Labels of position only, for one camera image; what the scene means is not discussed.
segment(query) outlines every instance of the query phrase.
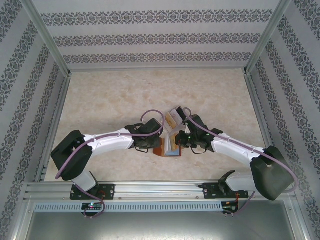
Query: metal frame bar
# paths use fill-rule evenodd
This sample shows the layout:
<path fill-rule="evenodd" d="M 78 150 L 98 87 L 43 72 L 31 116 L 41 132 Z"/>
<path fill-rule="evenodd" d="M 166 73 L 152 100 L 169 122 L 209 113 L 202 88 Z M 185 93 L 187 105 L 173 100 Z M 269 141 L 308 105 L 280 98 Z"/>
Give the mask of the metal frame bar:
<path fill-rule="evenodd" d="M 40 13 L 38 12 L 33 0 L 21 0 L 21 3 L 28 13 L 29 17 L 31 18 L 34 26 L 38 30 L 39 34 L 41 35 L 44 43 L 48 47 L 50 53 L 52 54 L 54 60 L 58 64 L 60 70 L 62 71 L 63 75 L 66 76 L 70 70 L 67 66 L 65 59 L 63 58 L 61 52 L 59 51 L 54 38 L 50 34 L 45 22 L 43 21 Z"/>
<path fill-rule="evenodd" d="M 259 99 L 258 99 L 258 95 L 257 95 L 255 88 L 254 88 L 254 83 L 252 81 L 251 75 L 247 74 L 245 72 L 245 70 L 243 70 L 243 75 L 244 75 L 244 80 L 245 80 L 245 83 L 246 83 L 246 86 L 248 88 L 248 92 L 249 92 L 249 95 L 251 98 L 251 102 L 253 105 L 255 116 L 256 116 L 256 119 L 257 119 L 259 127 L 260 127 L 260 131 L 262 134 L 264 144 L 266 147 L 269 147 L 273 143 L 272 143 L 269 131 L 268 131 L 268 127 L 267 127 L 266 120 L 264 118 L 264 114 L 262 112 L 262 108 L 259 104 Z"/>
<path fill-rule="evenodd" d="M 290 198 L 283 202 L 295 239 L 311 240 L 298 200 Z"/>
<path fill-rule="evenodd" d="M 114 184 L 114 200 L 108 202 L 186 202 L 186 201 L 220 201 L 231 202 L 235 198 L 205 199 L 203 189 L 198 185 L 217 183 L 218 180 L 185 181 L 102 181 L 101 184 Z M 72 182 L 34 182 L 29 183 L 23 198 L 24 202 L 74 202 L 70 200 Z M 279 201 L 296 198 L 294 193 L 284 193 Z M 266 200 L 256 193 L 253 201 Z"/>
<path fill-rule="evenodd" d="M 32 221 L 35 203 L 26 201 L 21 205 L 10 240 L 25 240 Z"/>
<path fill-rule="evenodd" d="M 62 87 L 62 93 L 61 93 L 61 96 L 60 96 L 60 99 L 58 100 L 58 106 L 57 106 L 57 109 L 54 113 L 54 116 L 53 116 L 53 124 L 49 130 L 49 137 L 48 137 L 48 141 L 44 147 L 44 150 L 43 150 L 43 155 L 42 155 L 42 158 L 40 160 L 40 165 L 39 165 L 39 168 L 38 168 L 38 172 L 36 173 L 36 177 L 35 177 L 35 182 L 40 182 L 41 181 L 41 177 L 42 177 L 42 174 L 43 174 L 43 170 L 44 170 L 44 167 L 46 165 L 49 164 L 49 160 L 50 160 L 50 153 L 52 151 L 52 148 L 54 146 L 54 143 L 55 143 L 55 138 L 56 138 L 56 135 L 57 135 L 57 131 L 58 131 L 58 126 L 59 126 L 59 123 L 60 123 L 60 118 L 61 118 L 61 115 L 62 115 L 62 111 L 64 109 L 64 105 L 65 105 L 65 101 L 66 101 L 66 97 L 67 97 L 67 93 L 68 93 L 68 89 L 69 89 L 69 85 L 70 85 L 70 80 L 71 80 L 71 77 L 72 77 L 72 74 L 67 74 L 66 76 L 66 79 L 63 83 L 63 87 Z"/>
<path fill-rule="evenodd" d="M 159 67 L 119 67 L 119 68 L 82 68 L 73 69 L 71 73 L 91 73 L 91 72 L 121 72 L 121 71 L 154 71 L 154 70 L 210 70 L 210 69 L 242 69 L 243 67 L 237 66 L 159 66 Z"/>
<path fill-rule="evenodd" d="M 272 34 L 276 30 L 278 23 L 280 22 L 282 16 L 284 15 L 290 3 L 291 3 L 291 0 L 280 0 L 278 5 L 276 6 L 274 13 L 271 16 L 271 19 L 268 22 L 268 25 L 263 31 L 263 34 L 261 35 L 245 67 L 247 73 L 250 73 L 252 69 L 255 67 L 257 61 L 260 58 L 260 55 L 265 49 L 265 46 L 269 42 Z"/>

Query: black bracket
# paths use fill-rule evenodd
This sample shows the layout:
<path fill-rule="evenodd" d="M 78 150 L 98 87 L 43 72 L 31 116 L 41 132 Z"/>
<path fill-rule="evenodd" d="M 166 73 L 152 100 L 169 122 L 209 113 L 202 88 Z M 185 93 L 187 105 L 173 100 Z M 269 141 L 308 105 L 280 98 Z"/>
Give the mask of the black bracket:
<path fill-rule="evenodd" d="M 229 171 L 223 175 L 218 182 L 206 182 L 198 187 L 203 189 L 204 199 L 247 199 L 249 194 L 247 191 L 232 191 L 227 185 L 227 178 L 235 171 Z"/>
<path fill-rule="evenodd" d="M 115 187 L 116 186 L 114 184 L 99 184 L 97 193 L 94 196 L 103 200 L 113 200 L 115 196 Z M 88 195 L 84 194 L 75 185 L 72 185 L 70 199 L 71 200 L 95 200 L 89 197 Z"/>
<path fill-rule="evenodd" d="M 203 189 L 204 199 L 235 199 L 238 193 L 239 199 L 247 199 L 249 194 L 247 191 L 229 191 L 227 194 L 219 189 L 218 182 L 206 182 L 198 186 Z"/>

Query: marble floor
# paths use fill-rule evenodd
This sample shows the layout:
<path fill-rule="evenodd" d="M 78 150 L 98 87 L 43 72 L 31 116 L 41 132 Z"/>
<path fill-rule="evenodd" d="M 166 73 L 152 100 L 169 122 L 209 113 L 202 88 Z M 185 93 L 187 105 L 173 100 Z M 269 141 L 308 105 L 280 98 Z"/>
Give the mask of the marble floor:
<path fill-rule="evenodd" d="M 190 108 L 209 129 L 265 146 L 241 69 L 184 69 L 73 73 L 54 147 L 73 130 L 113 132 L 139 123 L 149 109 L 166 113 L 177 106 Z M 145 121 L 151 118 L 161 119 L 150 113 Z M 215 180 L 230 170 L 250 171 L 225 155 L 187 148 L 181 157 L 115 150 L 93 157 L 86 169 L 98 181 Z M 51 159 L 45 181 L 55 181 L 57 172 Z"/>

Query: ventilation slot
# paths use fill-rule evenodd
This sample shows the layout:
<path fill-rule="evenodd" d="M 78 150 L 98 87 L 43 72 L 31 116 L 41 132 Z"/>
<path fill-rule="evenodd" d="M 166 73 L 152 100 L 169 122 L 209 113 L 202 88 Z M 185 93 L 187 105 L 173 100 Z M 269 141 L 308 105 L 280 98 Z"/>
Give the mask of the ventilation slot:
<path fill-rule="evenodd" d="M 108 202 L 105 201 L 105 211 L 118 212 L 205 212 L 222 211 L 220 201 L 205 202 Z M 81 202 L 67 203 L 37 203 L 35 212 L 71 213 L 83 212 Z M 100 210 L 87 210 L 89 212 L 100 212 Z"/>

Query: wallpaper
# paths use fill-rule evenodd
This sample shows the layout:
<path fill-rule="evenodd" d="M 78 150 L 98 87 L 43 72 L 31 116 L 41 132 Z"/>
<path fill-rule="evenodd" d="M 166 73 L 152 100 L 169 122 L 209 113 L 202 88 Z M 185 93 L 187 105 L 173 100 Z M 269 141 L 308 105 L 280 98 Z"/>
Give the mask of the wallpaper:
<path fill-rule="evenodd" d="M 33 182 L 65 77 L 18 0 L 0 2 L 0 240 Z"/>
<path fill-rule="evenodd" d="M 320 239 L 319 16 L 316 1 L 292 1 L 251 73 L 273 144 L 299 178 L 311 239 Z"/>
<path fill-rule="evenodd" d="M 35 0 L 71 70 L 244 67 L 279 0 Z"/>

